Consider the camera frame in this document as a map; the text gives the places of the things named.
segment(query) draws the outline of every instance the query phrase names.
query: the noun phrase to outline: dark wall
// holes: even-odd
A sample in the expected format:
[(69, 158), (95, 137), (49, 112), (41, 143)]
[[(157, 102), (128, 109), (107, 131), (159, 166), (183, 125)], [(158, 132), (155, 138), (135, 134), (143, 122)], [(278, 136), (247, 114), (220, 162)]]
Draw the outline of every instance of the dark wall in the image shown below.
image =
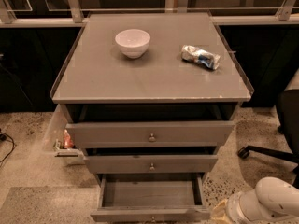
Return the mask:
[(299, 67), (299, 25), (222, 26), (255, 92), (247, 107), (272, 107)]
[(79, 29), (0, 29), (0, 112), (54, 110), (50, 89)]

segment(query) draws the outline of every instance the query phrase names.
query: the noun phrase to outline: terrazzo floor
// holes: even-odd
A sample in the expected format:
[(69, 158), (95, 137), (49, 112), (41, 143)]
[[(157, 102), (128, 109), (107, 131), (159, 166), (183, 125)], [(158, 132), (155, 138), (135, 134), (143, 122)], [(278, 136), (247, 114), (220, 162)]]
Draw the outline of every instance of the terrazzo floor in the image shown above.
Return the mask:
[[(2, 132), (17, 145), (0, 168), (1, 224), (94, 223), (89, 214), (97, 206), (100, 188), (84, 165), (66, 165), (54, 157), (52, 144), (45, 140), (52, 115), (0, 114)], [(289, 151), (277, 126), (274, 109), (238, 109), (235, 127), (203, 185), (206, 206), (212, 208), (232, 193), (250, 190), (266, 176), (294, 180), (293, 163), (253, 152), (243, 161), (235, 154), (248, 144)], [(0, 159), (10, 148), (11, 143), (0, 142)], [(296, 224), (299, 219), (278, 223)]]

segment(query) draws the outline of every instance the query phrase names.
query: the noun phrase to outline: small bottle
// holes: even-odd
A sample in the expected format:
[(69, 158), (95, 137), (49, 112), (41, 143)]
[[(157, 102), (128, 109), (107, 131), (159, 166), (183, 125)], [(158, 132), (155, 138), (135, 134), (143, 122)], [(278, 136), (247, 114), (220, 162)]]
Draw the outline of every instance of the small bottle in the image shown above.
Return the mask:
[(64, 148), (69, 149), (74, 146), (73, 140), (71, 139), (71, 135), (69, 135), (67, 130), (64, 130)]

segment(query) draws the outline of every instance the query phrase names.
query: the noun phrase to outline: crumpled snack wrapper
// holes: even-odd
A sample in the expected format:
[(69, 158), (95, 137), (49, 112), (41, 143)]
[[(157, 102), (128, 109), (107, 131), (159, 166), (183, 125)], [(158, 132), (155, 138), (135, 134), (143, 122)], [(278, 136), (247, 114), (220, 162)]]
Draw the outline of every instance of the crumpled snack wrapper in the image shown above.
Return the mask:
[(184, 45), (181, 50), (181, 59), (187, 62), (203, 64), (208, 69), (216, 70), (219, 67), (221, 56), (194, 46)]

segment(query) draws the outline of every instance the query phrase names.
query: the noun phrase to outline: chair wheel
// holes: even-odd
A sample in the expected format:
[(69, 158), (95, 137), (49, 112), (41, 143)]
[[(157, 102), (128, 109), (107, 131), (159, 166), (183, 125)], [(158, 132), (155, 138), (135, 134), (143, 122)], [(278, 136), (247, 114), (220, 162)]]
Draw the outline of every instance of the chair wheel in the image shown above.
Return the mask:
[(237, 156), (239, 156), (242, 160), (249, 156), (249, 151), (247, 151), (244, 147), (242, 147), (237, 152)]
[(281, 125), (278, 127), (278, 132), (279, 132), (280, 134), (283, 134), (283, 129), (282, 129)]

